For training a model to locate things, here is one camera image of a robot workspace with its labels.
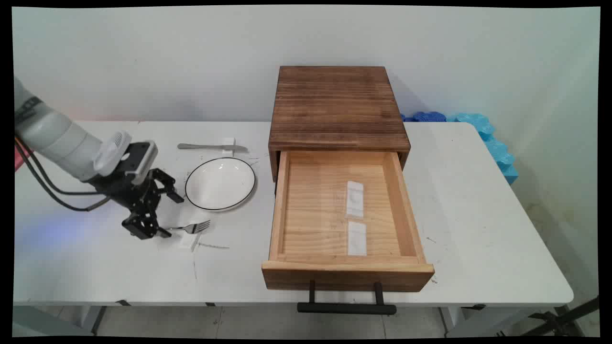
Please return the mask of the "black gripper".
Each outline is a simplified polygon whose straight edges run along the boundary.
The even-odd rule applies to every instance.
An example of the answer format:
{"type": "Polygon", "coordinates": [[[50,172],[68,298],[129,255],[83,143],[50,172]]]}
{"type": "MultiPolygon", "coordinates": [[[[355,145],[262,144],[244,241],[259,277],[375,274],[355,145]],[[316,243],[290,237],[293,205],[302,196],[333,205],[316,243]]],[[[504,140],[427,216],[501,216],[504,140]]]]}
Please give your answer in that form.
{"type": "Polygon", "coordinates": [[[132,183],[133,174],[96,175],[89,179],[89,184],[97,192],[111,198],[119,205],[129,209],[130,215],[121,225],[129,233],[144,240],[155,236],[171,237],[171,233],[162,228],[157,221],[156,209],[163,194],[173,202],[184,202],[175,188],[175,179],[159,168],[150,169],[142,183],[132,183]]]}

